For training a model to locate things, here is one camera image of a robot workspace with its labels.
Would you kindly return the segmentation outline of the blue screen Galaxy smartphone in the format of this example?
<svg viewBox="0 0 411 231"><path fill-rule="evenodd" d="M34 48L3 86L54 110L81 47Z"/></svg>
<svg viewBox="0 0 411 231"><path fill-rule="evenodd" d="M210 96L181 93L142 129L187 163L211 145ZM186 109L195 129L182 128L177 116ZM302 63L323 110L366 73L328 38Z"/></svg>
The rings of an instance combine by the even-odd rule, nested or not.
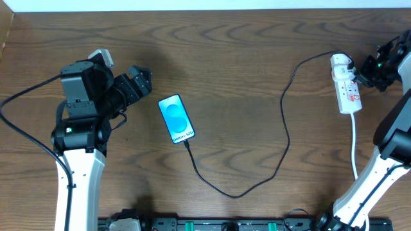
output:
<svg viewBox="0 0 411 231"><path fill-rule="evenodd" d="M174 144L195 136L195 129L179 94L174 94L158 102L162 118Z"/></svg>

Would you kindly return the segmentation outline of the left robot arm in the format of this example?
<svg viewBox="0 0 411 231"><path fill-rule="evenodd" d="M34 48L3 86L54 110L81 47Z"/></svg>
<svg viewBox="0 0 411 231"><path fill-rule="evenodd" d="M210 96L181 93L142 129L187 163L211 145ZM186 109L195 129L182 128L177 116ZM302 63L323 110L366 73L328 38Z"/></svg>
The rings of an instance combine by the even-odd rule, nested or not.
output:
<svg viewBox="0 0 411 231"><path fill-rule="evenodd" d="M59 161L55 230L97 230L100 182L110 120L152 91L152 72L133 65L117 77L103 63L82 60L61 70L68 117L51 133Z"/></svg>

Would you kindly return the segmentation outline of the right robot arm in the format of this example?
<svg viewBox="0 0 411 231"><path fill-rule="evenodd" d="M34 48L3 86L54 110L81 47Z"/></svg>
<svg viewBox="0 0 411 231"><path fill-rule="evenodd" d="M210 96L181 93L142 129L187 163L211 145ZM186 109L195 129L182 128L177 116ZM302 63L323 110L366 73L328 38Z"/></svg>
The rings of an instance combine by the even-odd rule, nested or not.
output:
<svg viewBox="0 0 411 231"><path fill-rule="evenodd" d="M343 114L360 105L358 86L383 92L395 81L403 96L377 127L372 157L348 191L316 221L315 230L364 230L371 209L389 187L410 171L410 31L380 46L356 70L350 56L331 57L331 76Z"/></svg>

